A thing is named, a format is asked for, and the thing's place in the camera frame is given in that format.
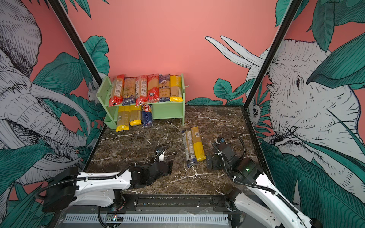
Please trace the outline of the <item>yellow spaghetti pack white label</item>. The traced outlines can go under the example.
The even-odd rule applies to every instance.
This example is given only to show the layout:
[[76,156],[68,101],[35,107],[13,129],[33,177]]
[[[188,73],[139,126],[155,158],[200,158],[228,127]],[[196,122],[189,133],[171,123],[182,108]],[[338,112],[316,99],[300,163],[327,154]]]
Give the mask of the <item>yellow spaghetti pack white label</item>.
[[198,162],[202,162],[206,159],[205,152],[203,149],[202,139],[199,132],[199,127],[191,128],[192,141],[194,147],[194,153]]

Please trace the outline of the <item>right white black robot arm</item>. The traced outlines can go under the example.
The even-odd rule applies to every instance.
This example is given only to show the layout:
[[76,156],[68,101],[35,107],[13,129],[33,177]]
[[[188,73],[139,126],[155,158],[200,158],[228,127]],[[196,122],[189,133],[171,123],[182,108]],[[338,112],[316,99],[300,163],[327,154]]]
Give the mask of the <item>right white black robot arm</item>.
[[266,228],[323,227],[318,219],[308,217],[289,202],[254,160],[238,156],[222,137],[212,146],[227,177],[247,187],[264,203],[260,205],[238,188],[232,188],[225,194],[227,209],[246,213]]

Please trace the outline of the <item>yellow Pastatime spaghetti pack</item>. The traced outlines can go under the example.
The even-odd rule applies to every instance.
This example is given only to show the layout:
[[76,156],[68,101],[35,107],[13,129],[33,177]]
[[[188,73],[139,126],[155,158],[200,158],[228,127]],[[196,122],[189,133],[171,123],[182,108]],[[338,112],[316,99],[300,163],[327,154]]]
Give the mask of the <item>yellow Pastatime spaghetti pack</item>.
[[137,126],[142,124],[142,106],[130,106],[130,125]]

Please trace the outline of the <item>blue yellow spaghetti pack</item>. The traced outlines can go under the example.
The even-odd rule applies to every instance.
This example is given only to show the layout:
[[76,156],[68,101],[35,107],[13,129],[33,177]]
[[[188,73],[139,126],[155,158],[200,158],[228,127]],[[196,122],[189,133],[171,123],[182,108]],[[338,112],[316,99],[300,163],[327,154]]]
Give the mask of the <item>blue yellow spaghetti pack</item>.
[[136,78],[125,78],[122,106],[132,105],[136,100]]

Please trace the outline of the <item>white perforated strip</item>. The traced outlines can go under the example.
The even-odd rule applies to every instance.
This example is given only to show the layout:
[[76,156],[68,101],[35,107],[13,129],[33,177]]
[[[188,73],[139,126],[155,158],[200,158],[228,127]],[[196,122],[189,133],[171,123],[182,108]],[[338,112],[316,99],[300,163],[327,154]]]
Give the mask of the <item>white perforated strip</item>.
[[[101,218],[107,224],[230,224],[226,214],[109,214]],[[99,223],[99,218],[97,214],[70,213],[63,223]]]

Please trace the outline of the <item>blue Ankara spaghetti pack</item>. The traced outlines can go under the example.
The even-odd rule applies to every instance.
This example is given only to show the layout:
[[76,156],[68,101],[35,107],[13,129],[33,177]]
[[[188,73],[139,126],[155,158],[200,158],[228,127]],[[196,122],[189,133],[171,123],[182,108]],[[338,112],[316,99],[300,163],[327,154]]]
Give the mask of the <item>blue Ankara spaghetti pack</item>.
[[159,76],[159,102],[170,101],[170,75]]

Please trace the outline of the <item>red spaghetti pack white label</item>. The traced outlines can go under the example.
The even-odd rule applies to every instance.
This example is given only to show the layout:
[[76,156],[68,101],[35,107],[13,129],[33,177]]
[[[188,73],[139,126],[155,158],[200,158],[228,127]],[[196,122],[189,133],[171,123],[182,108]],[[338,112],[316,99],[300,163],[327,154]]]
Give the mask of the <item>red spaghetti pack white label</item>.
[[148,76],[139,76],[136,78],[136,106],[148,103],[147,95],[147,79]]

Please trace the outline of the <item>green wooden two-tier shelf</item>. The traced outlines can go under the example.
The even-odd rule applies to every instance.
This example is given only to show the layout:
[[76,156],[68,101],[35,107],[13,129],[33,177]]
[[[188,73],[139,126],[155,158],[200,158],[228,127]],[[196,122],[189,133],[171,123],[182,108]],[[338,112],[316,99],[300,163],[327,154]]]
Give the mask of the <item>green wooden two-tier shelf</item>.
[[[173,119],[180,118],[182,120],[185,119],[185,84],[183,75],[178,75],[182,78],[182,97],[183,102],[162,102],[160,103],[147,103],[146,105],[150,105],[152,107],[153,121],[160,119]],[[102,107],[106,111],[106,116],[104,119],[104,123],[113,130],[117,129],[117,117],[118,117],[118,108],[122,106],[122,104],[118,104],[115,106],[109,106],[109,99],[111,96],[112,90],[112,82],[109,77],[105,77],[101,86],[99,87],[96,96],[101,103]],[[136,106],[136,101],[134,104],[126,105],[126,106]]]

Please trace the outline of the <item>blue white label spaghetti pack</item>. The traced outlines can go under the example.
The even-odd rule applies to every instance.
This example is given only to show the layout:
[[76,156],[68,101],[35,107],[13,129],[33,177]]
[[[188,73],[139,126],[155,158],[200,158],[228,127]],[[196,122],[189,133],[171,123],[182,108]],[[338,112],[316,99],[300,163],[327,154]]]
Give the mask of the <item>blue white label spaghetti pack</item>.
[[192,167],[193,165],[197,164],[197,158],[194,152],[194,144],[192,139],[192,132],[189,129],[184,129],[182,131],[182,139],[185,149],[185,158],[186,158],[186,165],[188,168]]

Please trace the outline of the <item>blue spaghetti pack underneath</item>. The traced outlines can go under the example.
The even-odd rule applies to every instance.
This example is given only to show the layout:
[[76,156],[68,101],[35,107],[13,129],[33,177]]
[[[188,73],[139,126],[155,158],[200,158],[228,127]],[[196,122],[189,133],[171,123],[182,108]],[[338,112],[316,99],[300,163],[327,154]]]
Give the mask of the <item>blue spaghetti pack underneath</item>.
[[153,125],[152,107],[149,104],[142,105],[142,125],[143,128]]

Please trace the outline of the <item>yellow spaghetti pack barcode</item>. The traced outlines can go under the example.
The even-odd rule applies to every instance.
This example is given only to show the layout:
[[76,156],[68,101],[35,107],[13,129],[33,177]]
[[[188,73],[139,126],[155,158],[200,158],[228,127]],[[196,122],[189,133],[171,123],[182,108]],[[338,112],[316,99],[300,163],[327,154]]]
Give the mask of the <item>yellow spaghetti pack barcode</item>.
[[116,132],[129,130],[130,126],[130,106],[120,106],[118,108]]

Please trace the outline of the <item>red yellow spaghetti pack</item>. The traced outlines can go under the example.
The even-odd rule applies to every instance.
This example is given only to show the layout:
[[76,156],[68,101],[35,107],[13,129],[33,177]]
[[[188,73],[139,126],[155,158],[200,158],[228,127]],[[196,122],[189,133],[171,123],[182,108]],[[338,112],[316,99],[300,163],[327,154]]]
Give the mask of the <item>red yellow spaghetti pack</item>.
[[155,103],[159,101],[159,74],[152,74],[148,76],[147,95],[149,103]]

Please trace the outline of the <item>yellow spaghetti pack top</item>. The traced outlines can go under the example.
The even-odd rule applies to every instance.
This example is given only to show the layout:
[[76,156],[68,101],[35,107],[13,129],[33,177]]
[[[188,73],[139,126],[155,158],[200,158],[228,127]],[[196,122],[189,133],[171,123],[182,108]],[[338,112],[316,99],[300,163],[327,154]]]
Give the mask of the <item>yellow spaghetti pack top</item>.
[[181,76],[178,75],[170,76],[170,101],[183,102]]

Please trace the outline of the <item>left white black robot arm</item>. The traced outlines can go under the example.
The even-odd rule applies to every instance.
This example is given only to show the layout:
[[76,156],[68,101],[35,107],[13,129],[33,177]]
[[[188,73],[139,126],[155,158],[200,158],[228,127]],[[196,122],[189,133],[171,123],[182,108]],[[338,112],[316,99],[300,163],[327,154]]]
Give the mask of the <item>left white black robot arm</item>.
[[121,172],[86,173],[70,167],[48,181],[35,193],[43,201],[43,212],[57,212],[70,206],[111,205],[122,208],[122,191],[151,186],[161,177],[172,173],[173,161],[156,161],[130,165]]

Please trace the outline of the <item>right black frame post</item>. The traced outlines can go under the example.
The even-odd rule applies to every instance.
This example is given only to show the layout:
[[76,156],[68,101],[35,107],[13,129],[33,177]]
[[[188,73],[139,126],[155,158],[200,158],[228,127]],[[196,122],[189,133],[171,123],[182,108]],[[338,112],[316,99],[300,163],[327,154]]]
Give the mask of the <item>right black frame post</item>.
[[260,71],[258,76],[255,79],[255,82],[253,84],[253,87],[249,93],[248,98],[246,99],[246,102],[243,106],[244,110],[246,111],[249,108],[249,104],[251,103],[251,101],[253,100],[253,97],[256,93],[256,91],[258,90],[261,81],[263,80],[263,78],[265,77],[270,64],[273,61],[273,58],[275,57],[281,42],[283,41],[293,19],[294,16],[296,15],[300,5],[301,5],[302,1],[300,0],[294,0],[294,1],[290,1],[290,4],[286,10],[286,13],[284,15],[284,18],[279,26],[279,30],[277,31],[277,34],[272,42],[271,47],[269,48],[268,54],[264,60],[263,65],[260,67]]

